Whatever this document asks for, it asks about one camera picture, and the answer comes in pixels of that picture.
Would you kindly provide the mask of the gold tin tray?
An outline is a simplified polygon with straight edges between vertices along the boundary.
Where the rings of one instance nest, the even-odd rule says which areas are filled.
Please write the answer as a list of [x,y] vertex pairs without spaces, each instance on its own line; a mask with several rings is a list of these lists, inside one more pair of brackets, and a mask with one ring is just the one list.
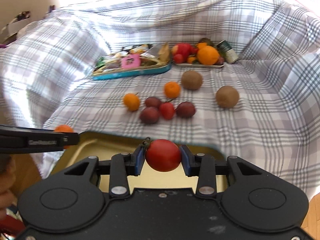
[[[97,132],[84,132],[80,135],[80,142],[78,145],[65,150],[51,174],[55,174],[92,155],[97,156],[99,160],[110,160],[112,156],[117,153],[132,153],[140,142],[142,142],[141,139],[126,138]],[[193,190],[196,190],[198,180],[197,177],[185,176],[182,166],[179,166],[170,172],[158,172],[153,170],[148,163],[144,163],[140,176],[129,176],[127,179],[130,191],[133,191],[134,188],[192,188]]]

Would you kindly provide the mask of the plaid sofa cover cloth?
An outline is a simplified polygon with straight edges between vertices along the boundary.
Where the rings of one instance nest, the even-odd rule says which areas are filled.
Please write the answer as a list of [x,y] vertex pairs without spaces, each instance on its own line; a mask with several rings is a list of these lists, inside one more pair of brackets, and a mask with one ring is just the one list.
[[[226,40],[234,64],[202,69],[202,87],[177,102],[191,119],[144,125],[123,96],[163,96],[183,68],[160,75],[94,80],[99,58],[136,44]],[[223,86],[240,95],[222,108]],[[62,7],[1,50],[1,122],[214,146],[319,193],[319,19],[288,0],[99,0]]]

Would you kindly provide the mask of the green drink can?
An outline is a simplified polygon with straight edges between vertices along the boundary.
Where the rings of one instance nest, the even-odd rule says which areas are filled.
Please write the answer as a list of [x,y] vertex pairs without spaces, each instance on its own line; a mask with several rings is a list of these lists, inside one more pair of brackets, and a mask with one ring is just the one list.
[[235,63],[239,57],[231,45],[223,40],[217,44],[217,50],[228,63]]

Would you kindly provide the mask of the orange behind on plate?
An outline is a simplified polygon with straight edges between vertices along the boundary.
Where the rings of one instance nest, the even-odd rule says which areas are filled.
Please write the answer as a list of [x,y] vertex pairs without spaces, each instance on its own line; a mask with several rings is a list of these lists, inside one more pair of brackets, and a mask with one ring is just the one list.
[[197,47],[198,49],[202,49],[202,48],[204,48],[205,46],[207,46],[207,43],[206,43],[206,42],[199,42],[199,43],[196,45],[196,47]]

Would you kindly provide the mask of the red apple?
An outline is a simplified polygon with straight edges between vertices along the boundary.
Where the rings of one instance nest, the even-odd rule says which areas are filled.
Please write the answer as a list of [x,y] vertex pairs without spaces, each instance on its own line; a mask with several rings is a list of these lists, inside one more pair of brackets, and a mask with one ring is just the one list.
[[173,56],[181,54],[183,57],[183,61],[186,61],[188,56],[190,55],[191,49],[192,46],[189,43],[178,43],[173,46],[173,48],[171,49],[171,53]]

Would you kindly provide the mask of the white fruit plate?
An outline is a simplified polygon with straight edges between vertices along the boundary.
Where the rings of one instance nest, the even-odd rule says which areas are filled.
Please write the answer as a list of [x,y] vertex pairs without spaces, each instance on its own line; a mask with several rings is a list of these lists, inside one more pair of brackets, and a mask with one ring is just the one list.
[[174,65],[179,67],[192,67],[192,68],[222,68],[224,64],[214,64],[214,65],[205,65],[205,64],[191,64],[191,63],[174,63]]

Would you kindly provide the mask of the small red tomato on plate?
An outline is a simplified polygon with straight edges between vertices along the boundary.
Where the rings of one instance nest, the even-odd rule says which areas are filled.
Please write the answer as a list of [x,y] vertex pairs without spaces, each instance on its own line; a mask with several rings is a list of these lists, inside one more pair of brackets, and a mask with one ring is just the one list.
[[176,54],[173,56],[173,61],[176,63],[176,64],[182,64],[184,63],[184,57],[182,54]]

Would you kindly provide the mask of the red cherry tomato on cloth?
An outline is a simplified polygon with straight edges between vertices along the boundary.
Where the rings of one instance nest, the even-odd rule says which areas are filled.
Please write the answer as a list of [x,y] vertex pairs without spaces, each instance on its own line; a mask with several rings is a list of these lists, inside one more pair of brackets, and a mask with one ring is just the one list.
[[166,101],[160,104],[159,112],[165,120],[171,120],[175,115],[175,107],[172,101]]

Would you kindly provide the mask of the pink snack packet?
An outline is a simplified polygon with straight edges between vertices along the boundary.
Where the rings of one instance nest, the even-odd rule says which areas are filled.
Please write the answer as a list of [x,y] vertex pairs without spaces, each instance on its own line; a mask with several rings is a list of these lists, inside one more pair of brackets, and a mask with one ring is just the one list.
[[140,64],[139,54],[129,54],[121,59],[121,68],[123,69],[137,68]]

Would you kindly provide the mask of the brown kiwi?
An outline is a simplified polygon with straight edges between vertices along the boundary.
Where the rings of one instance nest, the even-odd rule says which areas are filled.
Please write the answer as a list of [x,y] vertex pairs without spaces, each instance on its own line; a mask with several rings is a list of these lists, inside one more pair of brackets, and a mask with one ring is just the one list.
[[231,86],[223,86],[216,92],[216,102],[222,108],[233,108],[239,101],[239,92]]
[[194,70],[188,70],[181,76],[181,85],[188,90],[198,90],[203,84],[203,77]]

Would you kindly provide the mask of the mandarin with stem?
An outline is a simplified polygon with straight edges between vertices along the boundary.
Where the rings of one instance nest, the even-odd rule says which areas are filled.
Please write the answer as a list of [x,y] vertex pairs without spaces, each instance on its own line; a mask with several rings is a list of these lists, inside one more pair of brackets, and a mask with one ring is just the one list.
[[140,99],[137,94],[127,93],[123,97],[123,104],[128,111],[137,111],[140,107]]

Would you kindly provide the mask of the small mandarin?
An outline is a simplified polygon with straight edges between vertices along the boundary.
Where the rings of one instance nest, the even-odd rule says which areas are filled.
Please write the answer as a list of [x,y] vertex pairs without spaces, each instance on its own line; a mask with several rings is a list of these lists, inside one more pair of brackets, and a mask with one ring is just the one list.
[[197,58],[195,57],[195,56],[189,56],[188,58],[187,58],[187,63],[188,64],[193,64],[194,62],[196,62],[197,61]]
[[[54,129],[54,132],[56,133],[73,133],[74,130],[68,126],[68,125],[59,125]],[[66,150],[70,148],[69,142],[72,141],[73,137],[72,136],[63,136],[62,142],[63,142],[63,149]]]

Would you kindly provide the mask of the dark plum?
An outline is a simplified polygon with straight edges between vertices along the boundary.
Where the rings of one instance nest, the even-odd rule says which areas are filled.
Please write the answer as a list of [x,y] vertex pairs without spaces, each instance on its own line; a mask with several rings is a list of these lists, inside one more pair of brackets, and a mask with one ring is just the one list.
[[191,118],[195,113],[196,108],[191,102],[182,102],[176,108],[176,115],[181,118]]
[[160,105],[162,104],[162,101],[154,96],[150,96],[145,100],[145,106],[146,107],[155,107],[155,108],[159,108]]
[[146,107],[141,111],[139,118],[144,124],[155,124],[159,120],[159,111],[155,107]]

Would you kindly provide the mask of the silver foil snack packet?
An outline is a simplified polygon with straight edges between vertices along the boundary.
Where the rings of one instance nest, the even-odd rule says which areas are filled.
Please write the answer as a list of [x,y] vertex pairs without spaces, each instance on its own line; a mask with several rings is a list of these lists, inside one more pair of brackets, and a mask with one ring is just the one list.
[[148,49],[145,52],[141,53],[141,56],[158,59],[161,47],[161,44],[148,44]]

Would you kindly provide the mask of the red tomato with stem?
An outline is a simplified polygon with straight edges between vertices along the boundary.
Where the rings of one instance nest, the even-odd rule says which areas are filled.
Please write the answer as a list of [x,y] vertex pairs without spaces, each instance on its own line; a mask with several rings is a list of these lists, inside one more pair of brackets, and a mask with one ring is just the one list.
[[158,172],[170,172],[181,163],[179,147],[166,139],[157,139],[150,143],[145,153],[148,165]]

